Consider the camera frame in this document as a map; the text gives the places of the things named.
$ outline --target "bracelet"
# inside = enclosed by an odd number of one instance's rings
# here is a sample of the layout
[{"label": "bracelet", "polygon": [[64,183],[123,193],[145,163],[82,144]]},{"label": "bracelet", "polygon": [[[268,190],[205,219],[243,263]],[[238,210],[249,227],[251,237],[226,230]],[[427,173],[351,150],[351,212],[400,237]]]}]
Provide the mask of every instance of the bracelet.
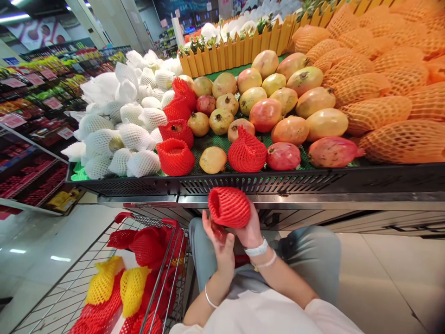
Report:
[{"label": "bracelet", "polygon": [[209,299],[209,296],[207,295],[207,283],[204,285],[204,293],[205,293],[205,298],[207,298],[207,302],[209,303],[209,305],[211,307],[213,307],[214,309],[217,309],[218,306],[216,306],[214,303],[212,303]]},{"label": "bracelet", "polygon": [[273,251],[273,257],[270,261],[266,262],[265,264],[253,264],[253,266],[255,267],[255,271],[258,271],[259,268],[270,267],[272,264],[275,263],[276,259],[277,259],[277,253]]}]

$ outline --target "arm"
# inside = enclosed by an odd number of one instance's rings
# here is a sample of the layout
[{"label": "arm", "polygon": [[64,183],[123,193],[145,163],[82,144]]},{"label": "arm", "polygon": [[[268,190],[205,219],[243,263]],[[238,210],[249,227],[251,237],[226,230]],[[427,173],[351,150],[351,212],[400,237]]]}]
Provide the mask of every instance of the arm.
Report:
[{"label": "arm", "polygon": [[[229,287],[235,272],[235,256],[233,254],[235,236],[231,233],[228,234],[221,226],[212,223],[211,218],[207,219],[205,210],[203,212],[203,225],[215,248],[218,268],[207,282],[205,290],[209,300],[215,306],[219,306],[229,293]],[[207,301],[205,291],[202,291],[185,313],[184,325],[204,327],[214,310]]]},{"label": "arm", "polygon": [[[250,214],[248,225],[235,231],[245,248],[256,248],[263,243],[263,237],[261,236],[260,220],[252,202],[250,202]],[[274,250],[268,247],[265,254],[250,259],[254,265],[261,266],[271,261],[273,256]],[[292,299],[302,309],[305,309],[311,300],[319,298],[309,284],[279,257],[271,265],[260,267],[259,271],[271,288]]]}]

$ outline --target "person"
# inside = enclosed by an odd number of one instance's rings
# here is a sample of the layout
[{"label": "person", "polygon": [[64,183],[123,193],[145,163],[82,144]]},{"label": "person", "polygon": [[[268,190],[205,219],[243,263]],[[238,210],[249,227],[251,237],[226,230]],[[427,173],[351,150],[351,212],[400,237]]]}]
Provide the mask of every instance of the person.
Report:
[{"label": "person", "polygon": [[334,305],[341,245],[321,226],[267,245],[250,203],[250,221],[234,229],[251,264],[235,269],[235,236],[203,217],[189,225],[200,294],[171,334],[362,334]]}]

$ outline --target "black plastic crate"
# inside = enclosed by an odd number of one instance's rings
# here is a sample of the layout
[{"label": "black plastic crate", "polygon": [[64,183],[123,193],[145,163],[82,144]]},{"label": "black plastic crate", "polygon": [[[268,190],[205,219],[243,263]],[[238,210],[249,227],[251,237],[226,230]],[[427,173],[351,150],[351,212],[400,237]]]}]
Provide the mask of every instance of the black plastic crate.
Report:
[{"label": "black plastic crate", "polygon": [[103,197],[188,195],[232,186],[247,194],[436,192],[445,189],[445,163],[311,169],[288,172],[224,173],[181,177],[147,176],[71,181]]}]

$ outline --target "jeans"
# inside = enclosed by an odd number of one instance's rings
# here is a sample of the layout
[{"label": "jeans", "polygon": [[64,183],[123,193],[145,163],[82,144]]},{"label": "jeans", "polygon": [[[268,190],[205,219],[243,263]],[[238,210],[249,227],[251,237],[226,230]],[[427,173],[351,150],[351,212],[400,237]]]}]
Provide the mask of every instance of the jeans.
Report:
[{"label": "jeans", "polygon": [[[201,218],[194,218],[189,225],[190,244],[195,263],[199,291],[203,291],[210,277],[216,272],[213,244],[204,231]],[[318,294],[335,305],[339,284],[341,245],[331,230],[321,226],[308,226],[292,231],[282,238],[276,249],[280,256]],[[255,277],[264,282],[252,265],[244,265],[235,274]]]}]

